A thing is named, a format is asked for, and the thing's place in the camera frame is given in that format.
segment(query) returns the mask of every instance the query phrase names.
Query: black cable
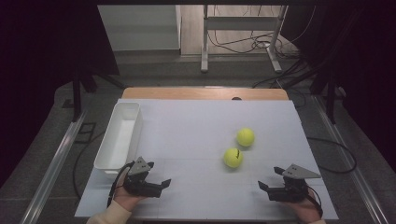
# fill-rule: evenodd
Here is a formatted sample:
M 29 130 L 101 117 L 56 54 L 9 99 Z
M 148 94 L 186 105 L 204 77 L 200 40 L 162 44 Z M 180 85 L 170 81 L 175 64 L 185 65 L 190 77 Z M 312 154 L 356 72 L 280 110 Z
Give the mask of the black cable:
M 308 67 L 308 64 L 307 64 L 307 63 L 305 64 L 305 66 L 304 66 L 303 68 L 301 68 L 301 69 L 299 69 L 299 70 L 297 70 L 297 71 L 294 71 L 294 70 L 297 69 L 297 68 L 295 68 L 295 69 L 293 68 L 293 69 L 292 69 L 293 71 L 289 71 L 289 72 L 288 72 L 288 76 L 289 76 L 289 75 L 292 75 L 292 74 L 299 73 L 299 72 L 305 70 L 306 67 Z M 275 85 L 276 83 L 278 84 L 279 88 L 282 88 L 282 86 L 280 85 L 279 81 L 280 81 L 281 79 L 284 79 L 284 78 L 295 78 L 295 77 L 279 77 L 279 78 L 277 78 L 277 79 L 270 85 L 270 89 L 273 88 L 274 85 Z
M 255 50 L 255 48 L 250 49 L 250 50 L 247 50 L 247 51 L 237 51 L 237 50 L 234 50 L 234 49 L 230 49 L 230 48 L 224 47 L 224 46 L 222 46 L 222 45 L 217 45 L 217 44 L 215 44 L 215 43 L 213 42 L 212 38 L 210 37 L 210 35 L 207 35 L 207 36 L 209 37 L 210 42 L 212 42 L 212 44 L 213 44 L 214 46 L 219 47 L 219 48 L 223 48 L 223 49 L 230 50 L 230 51 L 232 51 L 232 52 L 234 52 L 234 53 L 249 53 L 249 52 Z
M 125 165 L 122 166 L 122 168 L 120 169 L 119 173 L 117 174 L 116 179 L 114 180 L 113 184 L 111 185 L 111 189 L 110 192 L 108 193 L 108 198 L 107 198 L 107 207 L 110 206 L 111 204 L 111 200 L 113 200 L 113 196 L 114 196 L 114 191 L 116 191 L 117 188 L 117 183 L 119 182 L 120 176 L 122 175 L 122 173 L 124 172 L 124 170 L 126 168 L 131 168 L 134 165 L 134 161 L 126 163 Z
M 297 69 L 303 62 L 304 62 L 303 59 L 299 59 L 299 60 L 298 60 L 296 63 L 294 63 L 288 70 L 284 71 L 280 76 L 278 76 L 278 77 L 270 77 L 270 78 L 267 78 L 267 79 L 265 79 L 265 80 L 255 82 L 255 83 L 253 83 L 253 85 L 252 85 L 251 88 L 254 89 L 254 88 L 256 88 L 257 86 L 259 86 L 260 84 L 265 83 L 265 82 L 267 82 L 267 81 L 271 81 L 271 80 L 274 80 L 274 79 L 277 79 L 277 78 L 280 78 L 280 77 L 288 76 L 288 75 L 290 75 L 291 72 L 293 72 L 295 69 Z
M 300 59 L 300 58 L 305 58 L 305 56 L 303 54 L 301 54 L 300 52 L 297 55 L 293 55 L 293 54 L 285 54 L 282 52 L 283 49 L 283 42 L 278 39 L 278 41 L 280 42 L 280 46 L 278 48 L 274 48 L 275 52 L 276 52 L 276 56 L 282 59 Z
M 322 218 L 323 217 L 323 209 L 321 208 L 321 202 L 320 203 L 318 203 L 313 197 L 311 197 L 311 195 L 309 195 L 309 194 L 305 194 L 305 198 L 309 201 L 309 202 L 311 202 L 316 208 L 317 208 L 317 210 L 318 210 L 318 213 L 319 213 L 319 216 L 320 216 L 320 218 Z
M 231 42 L 225 42 L 225 43 L 219 43 L 219 41 L 217 41 L 217 40 L 216 40 L 216 42 L 218 43 L 218 45 L 229 45 L 229 44 L 234 44 L 234 43 L 242 42 L 242 41 L 245 41 L 245 40 L 250 40 L 250 39 L 253 39 L 253 38 L 260 38 L 260 37 L 265 37 L 265 36 L 271 37 L 271 36 L 270 36 L 271 34 L 272 34 L 272 33 L 268 33 L 268 34 L 266 34 L 266 35 L 256 35 L 256 36 L 251 36 L 251 37 L 248 37 L 248 38 L 239 39 L 239 40 L 235 40 L 235 41 L 231 41 Z
M 331 173 L 334 173 L 334 174 L 344 175 L 344 174 L 348 174 L 348 173 L 354 171 L 356 169 L 356 167 L 358 166 L 358 162 L 357 162 L 355 156 L 349 150 L 349 148 L 347 148 L 346 146 L 344 146 L 342 144 L 339 144 L 337 142 L 331 141 L 331 140 L 327 140 L 327 139 L 321 139 L 321 138 L 315 138 L 315 137 L 306 137 L 306 139 L 320 141 L 320 142 L 325 142 L 325 143 L 336 144 L 337 146 L 341 147 L 344 151 L 349 153 L 350 157 L 352 158 L 352 160 L 354 162 L 352 168 L 350 168 L 348 170 L 345 170 L 345 171 L 336 171 L 336 170 L 332 170 L 332 169 L 329 169 L 329 168 L 326 168 L 326 167 L 323 167 L 323 166 L 319 166 L 319 165 L 318 165 L 318 168 L 320 168 L 322 170 L 325 170 L 325 171 L 328 171 L 328 172 L 331 172 Z
M 251 6 L 247 6 L 247 11 L 242 16 L 245 16 L 248 13 L 249 8 L 250 8 L 250 14 L 251 14 Z
M 91 139 L 90 142 L 87 143 L 87 145 L 78 153 L 78 157 L 76 158 L 75 164 L 74 164 L 74 166 L 73 166 L 73 174 L 72 174 L 72 176 L 73 176 L 73 188 L 74 188 L 74 191 L 75 191 L 75 193 L 76 193 L 76 195 L 77 195 L 77 197 L 78 197 L 79 200 L 81 199 L 81 194 L 78 192 L 78 187 L 77 187 L 77 183 L 76 183 L 76 170 L 77 170 L 77 165 L 78 165 L 79 158 L 81 158 L 81 155 L 82 155 L 82 153 L 85 151 L 85 149 L 87 149 L 87 147 L 88 147 L 93 141 L 95 141 L 98 137 L 100 137 L 100 136 L 101 136 L 102 134 L 104 134 L 104 133 L 105 133 L 105 132 L 99 133 L 99 134 L 96 135 L 93 139 Z
M 274 17 L 274 11 L 272 10 L 272 6 L 270 6 L 272 16 Z
M 306 106 L 306 97 L 305 97 L 305 95 L 302 92 L 300 92 L 300 91 L 298 91 L 298 90 L 296 90 L 294 88 L 290 88 L 290 90 L 297 91 L 303 97 L 303 104 L 302 105 L 295 105 L 294 107 L 296 109 L 298 109 L 298 108 Z

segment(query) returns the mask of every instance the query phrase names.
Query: yellow tennis ball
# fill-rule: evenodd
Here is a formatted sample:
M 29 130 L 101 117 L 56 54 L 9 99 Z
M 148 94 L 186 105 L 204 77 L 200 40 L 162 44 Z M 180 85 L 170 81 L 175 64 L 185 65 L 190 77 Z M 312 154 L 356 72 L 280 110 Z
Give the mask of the yellow tennis ball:
M 241 164 L 242 160 L 244 159 L 244 155 L 242 154 L 241 150 L 232 147 L 225 151 L 223 159 L 226 165 L 236 168 Z
M 243 128 L 238 131 L 236 140 L 243 147 L 250 147 L 254 142 L 254 132 L 249 128 Z

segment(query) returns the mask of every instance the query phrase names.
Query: wire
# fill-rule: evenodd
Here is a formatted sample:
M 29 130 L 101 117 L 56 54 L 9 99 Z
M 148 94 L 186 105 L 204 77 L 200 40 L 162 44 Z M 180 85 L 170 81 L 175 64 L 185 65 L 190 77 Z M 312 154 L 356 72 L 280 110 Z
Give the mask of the wire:
M 78 187 L 77 187 L 77 183 L 76 183 L 76 170 L 77 170 L 77 165 L 78 165 L 78 161 L 81 158 L 82 153 L 85 151 L 85 149 L 87 149 L 87 147 L 93 142 L 95 141 L 97 138 L 99 138 L 102 134 L 104 134 L 105 132 L 101 132 L 98 135 L 96 135 L 90 142 L 87 143 L 87 145 L 79 152 L 78 157 L 76 158 L 75 164 L 73 166 L 73 188 L 74 191 L 78 197 L 78 200 L 81 199 L 81 194 L 78 192 Z
M 303 104 L 302 105 L 295 105 L 294 107 L 296 108 L 296 109 L 299 109 L 299 108 L 301 108 L 301 107 L 304 107 L 304 106 L 306 106 L 306 97 L 305 97 L 305 95 L 302 93 L 302 92 L 300 92 L 300 91 L 298 91 L 298 90 L 296 90 L 296 89 L 294 89 L 294 88 L 290 88 L 291 90 L 294 90 L 294 91 L 297 91 L 301 96 L 303 96 Z
M 300 58 L 304 58 L 304 55 L 302 55 L 299 50 L 295 50 L 298 53 L 287 53 L 287 54 L 284 53 L 282 51 L 284 44 L 283 44 L 283 42 L 280 39 L 278 39 L 278 41 L 280 42 L 280 46 L 274 47 L 277 57 L 282 58 L 282 59 L 300 59 Z
M 249 9 L 250 9 L 250 14 L 251 14 L 251 6 L 250 6 L 250 7 L 247 7 L 247 11 L 243 14 L 243 16 L 245 16 L 248 13 Z M 213 7 L 213 16 L 216 16 L 216 11 L 219 13 L 219 15 L 221 15 L 221 13 L 219 12 L 219 7 L 217 5 L 215 5 Z M 258 12 L 257 16 L 260 16 L 261 11 L 262 11 L 262 6 L 259 7 L 259 12 Z M 232 51 L 234 53 L 249 53 L 249 52 L 253 51 L 254 49 L 266 49 L 266 48 L 268 48 L 268 47 L 265 46 L 264 43 L 269 43 L 269 41 L 258 41 L 258 38 L 265 37 L 265 36 L 271 37 L 270 35 L 272 33 L 273 32 L 265 34 L 265 35 L 253 36 L 253 31 L 252 31 L 249 38 L 244 38 L 244 39 L 240 39 L 240 40 L 236 40 L 236 41 L 232 41 L 232 42 L 220 43 L 218 41 L 217 31 L 215 30 L 214 31 L 214 35 L 215 35 L 215 40 L 216 40 L 217 44 L 214 43 L 214 41 L 212 40 L 210 34 L 208 34 L 208 37 L 209 37 L 210 42 L 215 47 L 227 49 L 227 50 Z M 222 46 L 222 45 L 234 44 L 234 43 L 238 43 L 238 42 L 242 42 L 242 41 L 246 41 L 246 40 L 253 40 L 253 43 L 251 45 L 251 49 L 247 50 L 247 51 L 237 51 L 237 50 Z
M 318 200 L 319 200 L 319 205 L 321 206 L 321 199 L 320 199 L 318 193 L 317 193 L 313 188 L 311 188 L 311 187 L 309 187 L 309 186 L 308 186 L 308 188 L 309 188 L 309 189 L 312 189 L 312 191 L 314 191 L 314 193 L 317 195 Z
M 124 172 L 124 170 L 126 168 L 131 168 L 134 165 L 134 161 L 126 163 L 125 165 L 122 166 L 122 168 L 120 169 L 119 173 L 117 174 L 116 179 L 114 180 L 113 184 L 111 185 L 111 189 L 110 192 L 108 193 L 108 198 L 107 198 L 107 207 L 110 206 L 111 204 L 111 200 L 113 200 L 113 196 L 114 196 L 114 192 L 116 191 L 117 184 L 119 182 L 120 176 L 122 175 L 122 173 Z
M 272 10 L 272 6 L 270 6 L 272 16 L 274 17 L 274 11 Z
M 319 196 L 318 196 L 319 203 L 315 200 L 315 198 L 311 197 L 311 195 L 309 195 L 309 194 L 306 194 L 305 198 L 317 208 L 317 210 L 319 212 L 319 216 L 323 217 L 323 209 L 321 208 L 321 200 L 320 200 Z
M 262 83 L 265 83 L 265 82 L 268 82 L 268 81 L 271 81 L 271 80 L 274 80 L 274 79 L 277 79 L 277 78 L 280 78 L 280 77 L 285 77 L 285 76 L 290 75 L 290 74 L 291 74 L 295 69 L 297 69 L 303 62 L 304 62 L 303 59 L 299 59 L 299 60 L 298 60 L 296 63 L 294 63 L 288 70 L 284 71 L 280 76 L 278 76 L 278 77 L 270 77 L 270 78 L 267 78 L 267 79 L 265 79 L 265 80 L 262 80 L 262 81 L 258 81 L 258 82 L 253 83 L 252 89 L 256 88 L 257 86 L 259 86 L 259 85 L 262 84 Z
M 227 49 L 227 50 L 230 50 L 230 51 L 235 52 L 235 53 L 249 53 L 249 52 L 251 52 L 251 51 L 257 49 L 257 48 L 256 48 L 257 45 L 256 45 L 255 47 L 253 47 L 252 49 L 249 49 L 249 50 L 247 50 L 247 51 L 237 51 L 237 50 L 234 50 L 234 49 L 230 49 L 230 48 L 224 47 L 224 46 L 222 46 L 222 45 L 217 45 L 217 44 L 215 44 L 215 43 L 213 42 L 212 38 L 210 37 L 210 34 L 208 34 L 207 36 L 209 37 L 210 42 L 212 42 L 212 44 L 213 44 L 214 46 L 219 47 L 219 48 L 223 48 L 223 49 Z
M 341 147 L 344 151 L 346 151 L 346 152 L 350 155 L 350 157 L 352 158 L 353 163 L 354 163 L 353 166 L 352 166 L 352 168 L 350 168 L 350 169 L 348 169 L 348 170 L 345 170 L 345 171 L 336 171 L 336 170 L 332 170 L 332 169 L 329 169 L 329 168 L 326 168 L 326 167 L 323 167 L 323 166 L 319 166 L 319 165 L 318 165 L 318 167 L 319 167 L 320 169 L 325 170 L 325 171 L 328 171 L 328 172 L 331 172 L 331 173 L 334 173 L 334 174 L 344 175 L 344 174 L 348 174 L 348 173 L 354 171 L 354 170 L 356 169 L 356 167 L 358 166 L 358 162 L 357 162 L 355 156 L 354 156 L 353 153 L 349 150 L 349 148 L 347 148 L 346 146 L 344 146 L 344 145 L 342 145 L 342 144 L 339 144 L 339 143 L 337 143 L 337 142 L 331 141 L 331 140 L 327 140 L 327 139 L 321 139 L 321 138 L 315 138 L 315 137 L 306 137 L 306 139 L 308 139 L 308 140 L 320 141 L 320 142 L 325 142 L 325 143 L 336 144 L 337 146 Z
M 315 11 L 316 11 L 316 10 L 317 10 L 317 7 L 314 7 L 314 10 L 312 11 L 311 18 L 309 19 L 309 22 L 308 22 L 308 24 L 305 26 L 305 29 L 303 30 L 303 32 L 302 32 L 299 36 L 297 36 L 296 38 L 294 38 L 293 40 L 291 40 L 291 41 L 289 41 L 288 43 L 286 43 L 285 45 L 288 45 L 288 44 L 290 44 L 290 43 L 292 43 L 292 42 L 298 40 L 303 34 L 305 34 L 306 30 L 308 29 L 309 25 L 311 24 L 312 19 L 314 18 L 314 15 L 315 15 Z

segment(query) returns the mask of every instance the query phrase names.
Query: table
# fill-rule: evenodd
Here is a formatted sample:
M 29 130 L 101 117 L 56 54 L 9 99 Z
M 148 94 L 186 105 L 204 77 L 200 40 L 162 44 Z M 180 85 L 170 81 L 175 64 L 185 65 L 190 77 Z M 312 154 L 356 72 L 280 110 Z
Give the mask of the table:
M 232 101 L 235 97 L 243 100 Z M 283 179 L 273 168 L 286 169 L 292 162 L 319 173 L 294 105 L 283 90 L 129 88 L 119 102 L 141 104 L 144 128 L 136 154 L 156 163 L 147 181 L 172 178 L 160 199 L 150 198 L 136 207 L 135 218 L 291 220 L 294 214 L 270 202 L 257 181 L 281 187 Z M 223 149 L 236 147 L 233 133 L 243 125 L 255 130 L 257 140 L 241 149 L 243 164 L 229 170 L 221 161 Z M 103 211 L 112 181 L 93 168 L 76 216 Z M 307 183 L 320 195 L 324 218 L 337 219 L 323 180 Z

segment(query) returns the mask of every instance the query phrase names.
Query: hand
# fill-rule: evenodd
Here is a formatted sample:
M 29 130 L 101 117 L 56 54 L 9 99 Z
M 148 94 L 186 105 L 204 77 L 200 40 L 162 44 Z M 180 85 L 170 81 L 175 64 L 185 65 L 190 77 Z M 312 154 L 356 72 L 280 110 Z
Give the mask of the hand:
M 126 210 L 132 212 L 132 210 L 134 210 L 134 208 L 136 207 L 136 205 L 142 201 L 143 199 L 147 198 L 147 197 L 143 197 L 143 196 L 134 196 L 131 195 L 130 193 L 128 193 L 126 191 L 126 189 L 122 186 L 123 181 L 125 179 L 125 175 L 126 175 L 127 171 L 125 171 L 119 179 L 119 183 L 117 184 L 116 190 L 114 192 L 114 198 L 113 200 L 116 201 L 116 203 L 118 203 L 119 205 L 121 205 L 123 208 L 125 208 Z
M 311 189 L 308 190 L 309 195 L 315 199 L 314 192 Z M 304 199 L 300 203 L 284 203 L 288 207 L 294 210 L 294 213 L 297 217 L 305 223 L 311 223 L 314 221 L 321 220 L 319 212 L 313 203 L 309 202 L 307 199 Z

